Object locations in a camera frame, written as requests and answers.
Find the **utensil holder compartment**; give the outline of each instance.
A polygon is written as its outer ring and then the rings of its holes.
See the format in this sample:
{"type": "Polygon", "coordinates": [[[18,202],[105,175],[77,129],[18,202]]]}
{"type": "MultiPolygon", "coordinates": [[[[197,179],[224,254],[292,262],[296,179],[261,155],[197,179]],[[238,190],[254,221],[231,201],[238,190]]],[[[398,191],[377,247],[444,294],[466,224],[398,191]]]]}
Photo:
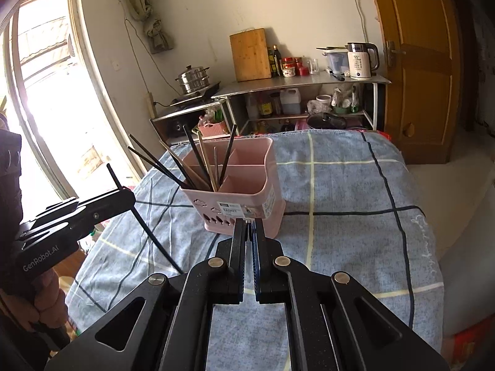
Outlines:
{"type": "MultiPolygon", "coordinates": [[[[205,141],[204,145],[212,174],[213,152],[214,147],[217,147],[218,171],[221,173],[228,141],[205,141]]],[[[198,176],[204,178],[192,151],[183,160],[198,176]]],[[[270,138],[234,140],[218,192],[181,190],[210,232],[232,235],[236,218],[262,218],[268,237],[275,237],[278,233],[285,201],[282,199],[273,140],[270,138]]]]}

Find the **jug handle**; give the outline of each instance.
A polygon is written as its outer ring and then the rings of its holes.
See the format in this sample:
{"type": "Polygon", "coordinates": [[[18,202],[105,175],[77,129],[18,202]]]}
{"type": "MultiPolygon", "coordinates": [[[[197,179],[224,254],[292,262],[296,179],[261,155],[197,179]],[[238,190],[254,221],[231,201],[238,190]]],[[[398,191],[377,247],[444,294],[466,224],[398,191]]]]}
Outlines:
{"type": "Polygon", "coordinates": [[[372,71],[376,71],[380,66],[380,57],[378,56],[378,47],[376,47],[373,43],[366,43],[366,48],[368,50],[373,50],[375,52],[375,66],[371,69],[372,71]]]}

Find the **tiled floor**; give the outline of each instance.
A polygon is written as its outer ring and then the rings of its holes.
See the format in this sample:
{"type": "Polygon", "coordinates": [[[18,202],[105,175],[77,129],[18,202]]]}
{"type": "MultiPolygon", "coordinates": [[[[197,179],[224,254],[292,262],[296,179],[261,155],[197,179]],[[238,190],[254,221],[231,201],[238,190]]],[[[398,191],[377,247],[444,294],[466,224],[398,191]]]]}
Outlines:
{"type": "Polygon", "coordinates": [[[440,259],[462,233],[493,178],[495,139],[457,132],[447,164],[407,166],[420,188],[421,208],[437,238],[440,259]]]}

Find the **glass mug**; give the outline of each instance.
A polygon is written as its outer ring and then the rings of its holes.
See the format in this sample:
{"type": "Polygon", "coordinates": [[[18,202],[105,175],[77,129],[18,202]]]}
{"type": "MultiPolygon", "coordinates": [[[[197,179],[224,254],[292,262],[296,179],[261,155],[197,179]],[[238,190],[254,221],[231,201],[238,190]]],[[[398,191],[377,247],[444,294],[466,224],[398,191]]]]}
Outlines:
{"type": "Polygon", "coordinates": [[[320,72],[320,68],[318,67],[318,59],[311,59],[308,61],[309,73],[312,75],[316,75],[320,72]]]}

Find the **cutting board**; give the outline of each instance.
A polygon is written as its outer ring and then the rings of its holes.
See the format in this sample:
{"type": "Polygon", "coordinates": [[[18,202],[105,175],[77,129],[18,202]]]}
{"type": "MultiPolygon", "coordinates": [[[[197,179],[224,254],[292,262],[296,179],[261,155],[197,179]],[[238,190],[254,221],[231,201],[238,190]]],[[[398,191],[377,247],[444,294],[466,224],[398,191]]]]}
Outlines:
{"type": "Polygon", "coordinates": [[[230,36],[237,81],[271,78],[265,29],[254,29],[230,36]]]}

